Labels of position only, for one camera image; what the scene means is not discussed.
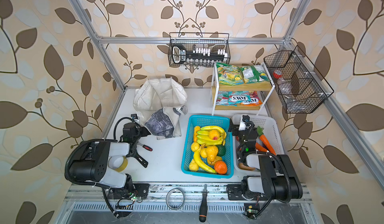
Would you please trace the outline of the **yellow pear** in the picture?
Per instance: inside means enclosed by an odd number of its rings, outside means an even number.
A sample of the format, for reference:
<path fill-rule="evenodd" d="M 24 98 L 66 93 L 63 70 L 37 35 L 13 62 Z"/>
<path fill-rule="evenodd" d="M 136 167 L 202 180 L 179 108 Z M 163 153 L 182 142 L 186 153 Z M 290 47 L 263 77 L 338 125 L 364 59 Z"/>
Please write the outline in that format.
<path fill-rule="evenodd" d="M 207 159 L 210 162 L 213 162 L 218 154 L 218 148 L 216 145 L 208 146 L 206 148 L 206 153 L 207 153 Z"/>

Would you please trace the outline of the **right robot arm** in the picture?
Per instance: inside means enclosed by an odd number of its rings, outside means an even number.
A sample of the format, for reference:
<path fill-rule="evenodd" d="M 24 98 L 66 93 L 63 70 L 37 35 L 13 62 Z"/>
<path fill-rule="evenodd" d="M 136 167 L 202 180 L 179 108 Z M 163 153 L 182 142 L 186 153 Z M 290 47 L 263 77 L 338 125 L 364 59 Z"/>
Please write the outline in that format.
<path fill-rule="evenodd" d="M 235 169 L 242 172 L 246 200 L 265 197 L 288 203 L 303 197 L 303 188 L 284 153 L 277 123 L 271 117 L 236 114 L 230 119 Z"/>

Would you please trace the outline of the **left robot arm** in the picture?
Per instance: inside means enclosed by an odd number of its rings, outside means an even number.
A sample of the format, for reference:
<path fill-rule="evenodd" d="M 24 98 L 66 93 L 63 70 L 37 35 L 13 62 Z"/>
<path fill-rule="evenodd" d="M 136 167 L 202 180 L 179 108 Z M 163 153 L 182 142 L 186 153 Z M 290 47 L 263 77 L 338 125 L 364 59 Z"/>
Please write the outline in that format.
<path fill-rule="evenodd" d="M 131 176 L 113 169 L 112 164 L 122 157 L 134 158 L 148 167 L 148 162 L 138 154 L 137 145 L 142 137 L 151 133 L 136 122 L 138 119 L 132 114 L 118 120 L 113 139 L 82 141 L 67 159 L 66 180 L 81 186 L 132 190 Z"/>

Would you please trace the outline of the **green snack bag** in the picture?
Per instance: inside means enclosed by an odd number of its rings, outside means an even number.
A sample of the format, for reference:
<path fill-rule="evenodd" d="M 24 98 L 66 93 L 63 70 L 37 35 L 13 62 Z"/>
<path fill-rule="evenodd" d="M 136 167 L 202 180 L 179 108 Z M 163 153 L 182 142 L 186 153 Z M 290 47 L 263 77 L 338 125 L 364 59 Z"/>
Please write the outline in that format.
<path fill-rule="evenodd" d="M 269 82 L 269 78 L 262 65 L 241 67 L 245 84 Z"/>
<path fill-rule="evenodd" d="M 230 86 L 244 84 L 244 80 L 239 67 L 225 63 L 217 63 L 216 67 L 219 84 Z"/>

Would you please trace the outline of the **cream canvas grocery bag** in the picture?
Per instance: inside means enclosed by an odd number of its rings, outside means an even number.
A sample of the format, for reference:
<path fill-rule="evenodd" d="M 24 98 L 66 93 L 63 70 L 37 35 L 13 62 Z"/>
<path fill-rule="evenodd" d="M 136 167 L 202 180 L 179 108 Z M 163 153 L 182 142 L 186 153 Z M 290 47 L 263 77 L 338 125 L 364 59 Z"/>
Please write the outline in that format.
<path fill-rule="evenodd" d="M 142 124 L 158 140 L 182 136 L 180 117 L 186 115 L 188 95 L 172 78 L 149 79 L 137 89 L 133 107 Z"/>

